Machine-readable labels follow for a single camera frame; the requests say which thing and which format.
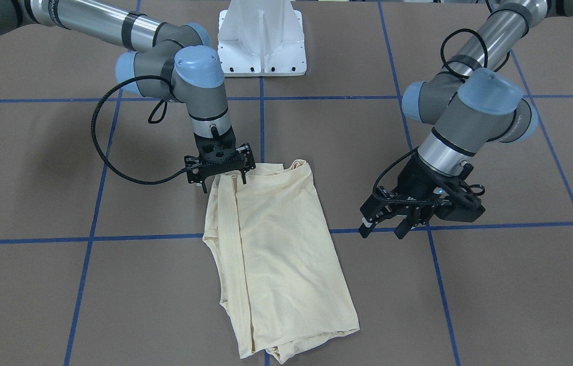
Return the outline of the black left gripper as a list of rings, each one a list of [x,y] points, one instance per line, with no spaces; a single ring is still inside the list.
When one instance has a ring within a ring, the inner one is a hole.
[[[479,194],[475,194],[460,176],[435,171],[416,152],[398,175],[393,193],[396,199],[423,202],[395,228],[398,239],[404,239],[412,229],[425,225],[434,216],[449,222],[471,223],[486,211]],[[379,223],[402,214],[403,204],[385,202],[371,194],[360,212],[363,217],[358,232],[361,237],[368,238]]]

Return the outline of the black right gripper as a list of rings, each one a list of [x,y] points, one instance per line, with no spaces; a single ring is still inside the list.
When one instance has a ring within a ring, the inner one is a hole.
[[[210,176],[238,171],[246,185],[246,173],[256,169],[251,146],[247,143],[236,146],[233,128],[212,138],[195,134],[195,143],[199,155],[185,156],[187,180],[201,185],[205,194],[208,194],[206,179]]]

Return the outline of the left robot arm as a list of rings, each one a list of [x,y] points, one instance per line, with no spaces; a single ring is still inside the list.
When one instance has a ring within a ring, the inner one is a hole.
[[[385,220],[401,217],[395,235],[402,239],[438,217],[474,222],[486,209],[480,185],[468,185],[471,160],[490,142],[514,143],[532,135],[539,116],[514,82],[498,74],[512,47],[545,18],[573,17],[573,1],[501,1],[479,30],[466,28],[470,39],[447,58],[428,82],[410,84],[402,96],[407,118],[432,126],[417,147],[402,156],[405,167],[396,187],[374,183],[360,207],[359,233],[368,237]]]

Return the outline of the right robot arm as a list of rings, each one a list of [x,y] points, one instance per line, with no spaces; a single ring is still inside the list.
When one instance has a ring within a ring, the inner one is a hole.
[[[117,59],[117,85],[100,98],[91,120],[95,149],[110,171],[138,185],[149,185],[119,171],[100,147],[96,123],[101,107],[119,90],[157,98],[147,121],[158,124],[168,104],[186,106],[198,154],[184,158],[181,174],[191,184],[220,174],[238,174],[242,183],[256,163],[249,144],[237,144],[231,125],[224,73],[207,30],[198,23],[177,26],[101,1],[0,1],[0,36],[30,24],[77,31],[126,49]]]

